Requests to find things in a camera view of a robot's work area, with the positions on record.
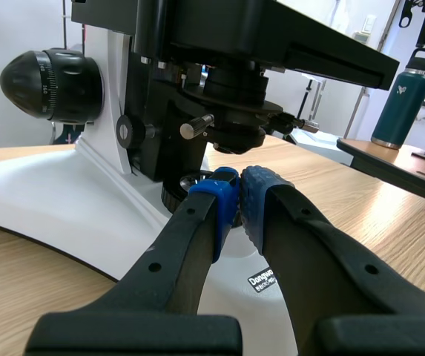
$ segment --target label sticker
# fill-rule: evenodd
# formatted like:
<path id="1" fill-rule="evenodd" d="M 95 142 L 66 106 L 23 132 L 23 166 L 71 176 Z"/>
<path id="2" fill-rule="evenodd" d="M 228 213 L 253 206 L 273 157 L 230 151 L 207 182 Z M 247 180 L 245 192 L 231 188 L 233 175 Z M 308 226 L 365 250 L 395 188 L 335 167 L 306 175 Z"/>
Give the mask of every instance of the label sticker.
<path id="1" fill-rule="evenodd" d="M 257 274 L 254 274 L 248 279 L 250 286 L 254 288 L 257 293 L 261 293 L 269 286 L 273 286 L 277 282 L 277 278 L 274 276 L 271 268 L 266 268 Z"/>

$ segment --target brand logo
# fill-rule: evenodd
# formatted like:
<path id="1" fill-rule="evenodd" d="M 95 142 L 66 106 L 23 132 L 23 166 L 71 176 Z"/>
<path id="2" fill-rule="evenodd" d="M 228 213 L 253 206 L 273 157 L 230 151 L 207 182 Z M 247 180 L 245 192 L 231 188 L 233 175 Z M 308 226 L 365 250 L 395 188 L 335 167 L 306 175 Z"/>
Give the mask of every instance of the brand logo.
<path id="1" fill-rule="evenodd" d="M 260 293 L 269 286 L 274 285 L 277 282 L 277 278 L 274 276 L 273 271 L 270 268 L 267 268 L 251 276 L 248 279 L 248 282 L 252 287 L 254 287 L 257 293 Z"/>
<path id="2" fill-rule="evenodd" d="M 406 92 L 406 87 L 401 87 L 400 85 L 398 86 L 398 92 L 397 94 L 402 95 L 403 93 Z"/>

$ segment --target metal knob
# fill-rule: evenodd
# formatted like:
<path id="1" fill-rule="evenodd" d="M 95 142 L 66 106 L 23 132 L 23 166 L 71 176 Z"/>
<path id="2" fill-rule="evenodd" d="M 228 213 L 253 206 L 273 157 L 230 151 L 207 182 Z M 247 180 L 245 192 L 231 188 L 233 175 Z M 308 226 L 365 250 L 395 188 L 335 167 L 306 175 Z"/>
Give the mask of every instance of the metal knob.
<path id="1" fill-rule="evenodd" d="M 205 129 L 214 123 L 214 115 L 207 114 L 203 117 L 197 117 L 190 122 L 181 125 L 180 133 L 183 139 L 193 139 L 205 131 Z"/>
<path id="2" fill-rule="evenodd" d="M 319 124 L 314 121 L 309 120 L 303 120 L 302 125 L 299 126 L 301 130 L 311 132 L 312 134 L 315 134 L 319 131 Z"/>

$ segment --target bottle logo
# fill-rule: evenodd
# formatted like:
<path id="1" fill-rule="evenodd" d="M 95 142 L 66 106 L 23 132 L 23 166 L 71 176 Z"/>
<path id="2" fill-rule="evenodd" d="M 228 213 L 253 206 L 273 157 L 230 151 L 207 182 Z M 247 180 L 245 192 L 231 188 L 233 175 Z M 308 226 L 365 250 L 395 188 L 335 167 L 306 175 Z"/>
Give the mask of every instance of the bottle logo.
<path id="1" fill-rule="evenodd" d="M 403 93 L 406 92 L 406 87 L 401 87 L 400 85 L 398 86 L 398 91 L 397 94 L 402 95 Z"/>

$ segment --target bottle cap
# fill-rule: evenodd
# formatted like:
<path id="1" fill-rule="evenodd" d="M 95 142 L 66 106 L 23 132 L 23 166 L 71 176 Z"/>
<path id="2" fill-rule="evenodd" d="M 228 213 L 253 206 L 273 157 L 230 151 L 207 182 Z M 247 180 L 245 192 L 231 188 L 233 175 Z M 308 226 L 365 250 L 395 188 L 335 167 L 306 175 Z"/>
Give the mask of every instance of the bottle cap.
<path id="1" fill-rule="evenodd" d="M 406 65 L 407 69 L 416 69 L 416 70 L 424 70 L 425 71 L 425 58 L 424 57 L 416 57 L 417 53 L 425 52 L 425 48 L 417 48 L 410 58 L 408 64 Z"/>

